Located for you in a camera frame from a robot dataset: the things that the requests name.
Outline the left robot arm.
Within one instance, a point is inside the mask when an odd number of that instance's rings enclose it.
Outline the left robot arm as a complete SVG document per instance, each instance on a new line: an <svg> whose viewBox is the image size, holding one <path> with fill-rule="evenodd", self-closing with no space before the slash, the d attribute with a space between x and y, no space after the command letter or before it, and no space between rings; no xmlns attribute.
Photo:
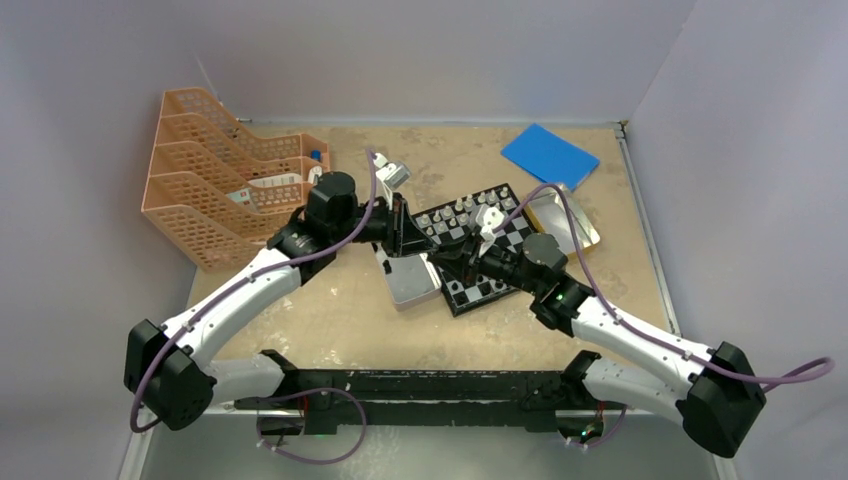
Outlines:
<svg viewBox="0 0 848 480"><path fill-rule="evenodd" d="M304 286L349 243L378 245L389 257L416 256L436 247L400 194L371 195L361 204L350 175L324 175L288 223L223 286L160 325L143 320L131 329L124 384L134 395L132 431L145 430L138 420L141 408L154 414L153 425L179 430L219 403L262 398L275 409L292 405L298 382L284 373L274 354L223 362L214 358L257 315Z"/></svg>

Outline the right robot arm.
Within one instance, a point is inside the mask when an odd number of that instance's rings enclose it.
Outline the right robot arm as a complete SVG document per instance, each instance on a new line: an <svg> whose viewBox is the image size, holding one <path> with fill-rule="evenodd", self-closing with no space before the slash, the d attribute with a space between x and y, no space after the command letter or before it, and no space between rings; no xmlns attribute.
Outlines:
<svg viewBox="0 0 848 480"><path fill-rule="evenodd" d="M567 257L549 234L528 236L515 253L482 244L467 235L428 259L465 284L484 276L532 295L530 310L542 325L632 363L616 370L597 359L565 375L561 392L569 404L584 407L597 399L647 410L681 425L708 452L736 455L766 404L742 349L676 337L604 302L566 272Z"/></svg>

